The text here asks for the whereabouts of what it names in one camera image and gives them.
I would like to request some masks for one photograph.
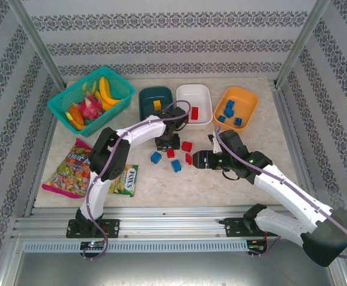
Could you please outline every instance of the wallpaper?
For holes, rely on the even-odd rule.
[[[24,0],[65,80],[99,66],[125,78],[274,79],[315,0]]]
[[[347,0],[331,1],[283,93],[317,197],[347,209]]]
[[[7,2],[0,0],[0,261],[23,216],[40,163],[57,89]]]

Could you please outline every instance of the red block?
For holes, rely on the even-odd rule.
[[[192,107],[191,119],[192,120],[199,119],[199,108],[198,107]]]
[[[192,150],[192,143],[184,141],[183,144],[181,145],[181,149],[185,152],[191,152]]]
[[[185,153],[185,161],[188,163],[188,165],[192,165],[192,156],[190,153]]]
[[[168,149],[167,150],[167,158],[175,158],[174,149]]]

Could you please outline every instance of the white tray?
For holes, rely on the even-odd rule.
[[[212,103],[209,89],[205,85],[181,85],[176,90],[176,100],[187,100],[192,107],[199,108],[199,119],[192,120],[191,114],[186,129],[204,129],[213,119]],[[178,102],[178,107],[184,111],[188,105]]]

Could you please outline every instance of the blue block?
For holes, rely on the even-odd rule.
[[[181,165],[180,165],[179,160],[172,161],[171,165],[172,165],[173,171],[175,173],[181,171]]]
[[[225,110],[224,110],[224,115],[227,116],[228,118],[231,118],[234,114],[234,111],[232,108],[230,107],[227,107]]]
[[[243,124],[243,120],[241,118],[236,117],[236,119],[234,119],[234,124],[237,126],[241,126],[241,124]]]
[[[218,118],[218,120],[219,120],[220,122],[222,122],[222,123],[225,122],[225,119],[227,119],[227,118],[226,118],[225,116],[222,116],[222,115],[220,115],[219,118]]]
[[[162,155],[158,152],[155,152],[151,156],[151,162],[153,162],[154,164],[157,164],[157,163],[159,163],[161,158],[162,158]]]
[[[227,107],[233,109],[233,107],[234,107],[234,101],[233,101],[233,100],[228,100],[228,102],[227,102]]]

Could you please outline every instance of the teal basket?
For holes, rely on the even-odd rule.
[[[66,117],[65,112],[69,110],[72,103],[80,103],[85,95],[82,92],[82,86],[85,82],[88,83],[86,90],[91,89],[94,81],[97,81],[97,90],[99,87],[99,81],[101,77],[107,78],[110,84],[111,97],[115,100],[122,100],[116,106],[111,108],[109,111],[102,114],[97,120],[93,121],[83,130],[76,130],[71,124],[69,119]],[[76,82],[65,91],[61,92],[48,102],[48,107],[53,114],[73,133],[81,134],[84,137],[89,137],[94,132],[102,128],[107,122],[116,117],[124,109],[129,107],[131,98],[135,94],[135,88],[132,87],[125,79],[122,79],[115,71],[108,67],[100,67],[91,74],[85,76],[80,81]]]

